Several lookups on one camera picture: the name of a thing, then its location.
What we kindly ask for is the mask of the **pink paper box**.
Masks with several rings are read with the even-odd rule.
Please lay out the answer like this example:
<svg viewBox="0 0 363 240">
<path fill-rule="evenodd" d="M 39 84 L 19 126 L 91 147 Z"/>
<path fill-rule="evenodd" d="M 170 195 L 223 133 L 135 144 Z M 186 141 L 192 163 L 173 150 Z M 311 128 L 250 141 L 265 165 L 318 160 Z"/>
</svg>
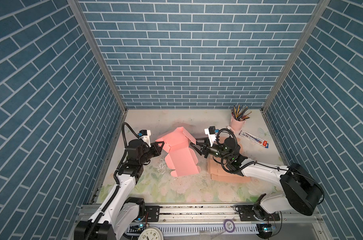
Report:
<svg viewBox="0 0 363 240">
<path fill-rule="evenodd" d="M 197 165 L 195 151 L 189 147 L 196 139 L 183 127 L 176 128 L 156 140 L 164 142 L 163 150 L 167 152 L 165 162 L 172 170 L 173 177 L 183 177 L 199 174 L 201 168 Z"/>
</svg>

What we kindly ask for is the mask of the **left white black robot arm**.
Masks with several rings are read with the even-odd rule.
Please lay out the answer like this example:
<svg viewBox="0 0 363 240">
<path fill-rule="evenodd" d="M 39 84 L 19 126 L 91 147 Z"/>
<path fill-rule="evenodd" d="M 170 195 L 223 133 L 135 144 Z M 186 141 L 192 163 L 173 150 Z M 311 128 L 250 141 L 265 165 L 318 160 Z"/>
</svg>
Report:
<svg viewBox="0 0 363 240">
<path fill-rule="evenodd" d="M 130 198 L 129 194 L 138 183 L 144 165 L 160 156 L 163 146 L 163 141 L 148 144 L 134 139 L 129 142 L 124 150 L 124 162 L 114 172 L 112 190 L 89 220 L 77 224 L 75 240 L 119 240 L 134 220 L 144 217 L 144 199 Z"/>
</svg>

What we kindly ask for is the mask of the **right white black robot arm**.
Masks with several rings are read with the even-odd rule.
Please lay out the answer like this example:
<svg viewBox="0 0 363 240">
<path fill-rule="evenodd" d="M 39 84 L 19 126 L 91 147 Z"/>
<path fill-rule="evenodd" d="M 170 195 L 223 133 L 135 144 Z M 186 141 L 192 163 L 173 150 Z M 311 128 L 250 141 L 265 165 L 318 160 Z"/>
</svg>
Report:
<svg viewBox="0 0 363 240">
<path fill-rule="evenodd" d="M 282 189 L 281 193 L 261 194 L 253 204 L 253 215 L 259 221 L 288 210 L 311 216 L 324 199 L 320 184 L 301 165 L 274 166 L 251 160 L 240 153 L 240 145 L 232 137 L 221 144 L 201 138 L 190 146 L 205 158 L 213 156 L 226 173 L 256 178 Z"/>
</svg>

